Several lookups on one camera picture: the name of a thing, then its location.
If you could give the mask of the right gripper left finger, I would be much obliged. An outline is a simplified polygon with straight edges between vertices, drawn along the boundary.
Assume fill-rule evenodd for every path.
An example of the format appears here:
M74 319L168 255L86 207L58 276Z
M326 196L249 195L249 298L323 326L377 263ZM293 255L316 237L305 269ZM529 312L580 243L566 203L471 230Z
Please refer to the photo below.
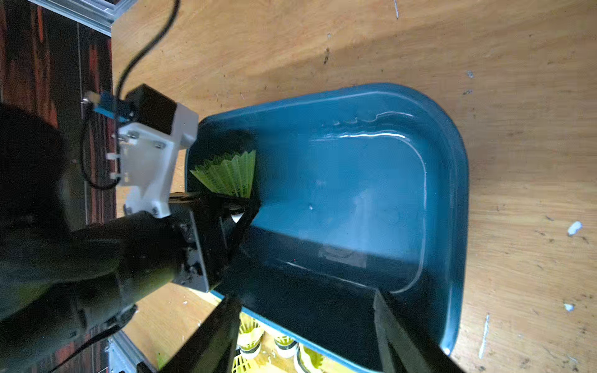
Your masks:
M224 298L161 372L230 372L236 357L242 304Z

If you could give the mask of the teal plastic storage box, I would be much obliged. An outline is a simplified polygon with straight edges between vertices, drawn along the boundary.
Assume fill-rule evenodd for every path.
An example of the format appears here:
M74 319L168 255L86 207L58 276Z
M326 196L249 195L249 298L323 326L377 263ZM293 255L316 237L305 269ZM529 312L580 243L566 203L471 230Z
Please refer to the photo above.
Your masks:
M377 292L443 357L463 307L469 167L448 114L380 83L203 119L186 168L256 152L260 209L213 289L359 372L382 370Z

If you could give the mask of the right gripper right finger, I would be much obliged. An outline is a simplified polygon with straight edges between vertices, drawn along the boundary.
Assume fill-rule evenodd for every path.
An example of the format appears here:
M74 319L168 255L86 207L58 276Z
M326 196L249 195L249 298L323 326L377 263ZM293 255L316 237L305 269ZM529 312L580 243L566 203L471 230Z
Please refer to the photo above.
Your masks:
M407 318L393 296L378 289L373 301L384 372L461 372L427 333Z

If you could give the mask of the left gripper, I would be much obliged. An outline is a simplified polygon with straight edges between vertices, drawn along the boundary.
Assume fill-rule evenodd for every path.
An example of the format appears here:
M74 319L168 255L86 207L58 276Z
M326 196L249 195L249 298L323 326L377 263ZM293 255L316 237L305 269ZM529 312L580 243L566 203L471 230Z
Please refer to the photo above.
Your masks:
M239 253L260 206L256 198L212 192L171 194L170 218L186 242L173 283L204 293L214 290Z

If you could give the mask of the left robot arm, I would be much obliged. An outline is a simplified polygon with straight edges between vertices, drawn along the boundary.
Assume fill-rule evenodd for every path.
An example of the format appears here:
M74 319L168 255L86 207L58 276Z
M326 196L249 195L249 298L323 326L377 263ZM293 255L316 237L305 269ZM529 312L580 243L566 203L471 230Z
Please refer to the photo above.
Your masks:
M138 301L175 283L209 291L239 251L260 204L181 194L164 217L138 211L69 228L59 193L62 133L1 107L1 370L22 372L99 328L126 326Z

